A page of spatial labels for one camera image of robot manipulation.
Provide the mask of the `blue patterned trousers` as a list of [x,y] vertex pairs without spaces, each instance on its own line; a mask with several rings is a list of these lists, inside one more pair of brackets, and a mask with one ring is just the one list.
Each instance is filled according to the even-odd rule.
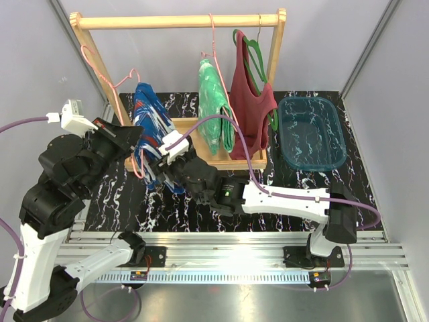
[[160,181],[150,165],[162,159],[163,155],[159,151],[159,147],[164,144],[162,139],[176,128],[151,85],[137,84],[133,104],[133,124],[142,127],[143,131],[131,163],[137,177],[152,190]]

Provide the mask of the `green white patterned trousers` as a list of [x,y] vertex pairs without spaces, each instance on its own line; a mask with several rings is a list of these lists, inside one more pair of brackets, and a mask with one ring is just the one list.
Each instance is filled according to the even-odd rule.
[[[209,59],[200,61],[198,81],[198,118],[204,119],[211,115],[226,115],[233,118],[219,73]],[[218,153],[221,144],[228,153],[233,151],[235,128],[230,121],[215,117],[201,123],[198,131],[212,155]]]

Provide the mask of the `pink wire hanger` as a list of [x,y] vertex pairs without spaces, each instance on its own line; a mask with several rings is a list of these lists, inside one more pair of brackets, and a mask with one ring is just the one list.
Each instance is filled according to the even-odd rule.
[[216,31],[215,31],[215,21],[214,21],[214,17],[213,17],[213,14],[212,14],[212,13],[209,13],[209,14],[208,14],[208,16],[209,16],[209,18],[210,18],[210,24],[211,24],[211,30],[212,30],[212,53],[211,53],[211,54],[208,54],[208,53],[206,53],[206,52],[202,51],[202,52],[201,52],[201,56],[202,56],[203,58],[204,58],[204,57],[206,57],[206,56],[211,56],[211,57],[213,57],[213,59],[214,59],[214,63],[215,63],[216,69],[217,69],[217,72],[218,72],[218,74],[219,74],[219,78],[220,78],[220,80],[221,80],[222,88],[223,88],[223,91],[224,91],[225,97],[226,97],[226,99],[227,99],[227,105],[228,105],[228,106],[229,106],[229,108],[231,109],[232,119],[233,119],[233,121],[234,121],[237,125],[239,125],[239,122],[238,122],[238,120],[237,120],[237,117],[236,117],[236,115],[235,115],[235,112],[234,112],[233,108],[231,107],[231,102],[230,102],[229,94],[228,94],[228,91],[227,91],[227,88],[226,88],[226,85],[225,85],[224,78],[223,78],[223,76],[222,76],[222,72],[221,72],[221,68],[220,68],[220,66],[219,66],[218,59],[217,59],[216,38],[215,38]]
[[[137,75],[137,79],[139,80],[139,73],[135,70],[135,69],[131,69],[131,71],[129,72],[129,74],[123,78],[118,84],[114,85],[111,81],[109,81],[105,75],[102,74],[102,72],[90,61],[90,59],[88,58],[88,56],[86,55],[86,51],[88,51],[89,53],[93,54],[93,51],[86,45],[82,45],[80,47],[80,51],[82,54],[82,57],[84,58],[84,60],[86,61],[86,63],[93,69],[93,71],[95,72],[95,74],[99,77],[101,77],[101,79],[109,86],[109,88],[111,89],[112,93],[113,93],[113,97],[115,100],[115,107],[116,107],[116,111],[117,111],[117,117],[119,119],[119,122],[122,126],[125,126],[125,121],[124,121],[124,116],[123,113],[120,109],[119,106],[119,96],[118,96],[118,92],[117,92],[117,87],[122,85],[127,79],[132,79],[132,73],[135,72]],[[135,159],[135,154],[131,155],[131,165],[132,165],[132,169],[134,174],[136,175],[136,177],[138,177],[138,179],[143,179],[144,175],[145,175],[145,171],[144,171],[144,161],[141,160],[140,162],[140,167],[137,167],[137,161]]]

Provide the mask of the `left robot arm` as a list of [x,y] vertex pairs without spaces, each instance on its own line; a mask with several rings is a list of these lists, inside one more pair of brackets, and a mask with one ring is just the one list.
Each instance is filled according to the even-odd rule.
[[26,192],[19,212],[13,275],[1,289],[1,306],[14,321],[46,321],[65,312],[83,289],[109,270],[138,266],[145,242],[124,231],[105,248],[65,266],[56,258],[76,216],[92,197],[110,165],[130,156],[141,127],[113,125],[97,118],[79,134],[54,138],[40,154],[42,174]]

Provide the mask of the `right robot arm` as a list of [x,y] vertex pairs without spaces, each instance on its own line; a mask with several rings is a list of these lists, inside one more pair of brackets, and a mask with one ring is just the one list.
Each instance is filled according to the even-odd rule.
[[284,264],[303,269],[327,266],[341,245],[357,241],[357,211],[346,189],[265,188],[252,180],[227,177],[198,157],[194,148],[180,155],[163,152],[149,164],[160,181],[179,184],[194,201],[220,215],[275,213],[309,219],[318,224],[306,245],[284,252]]

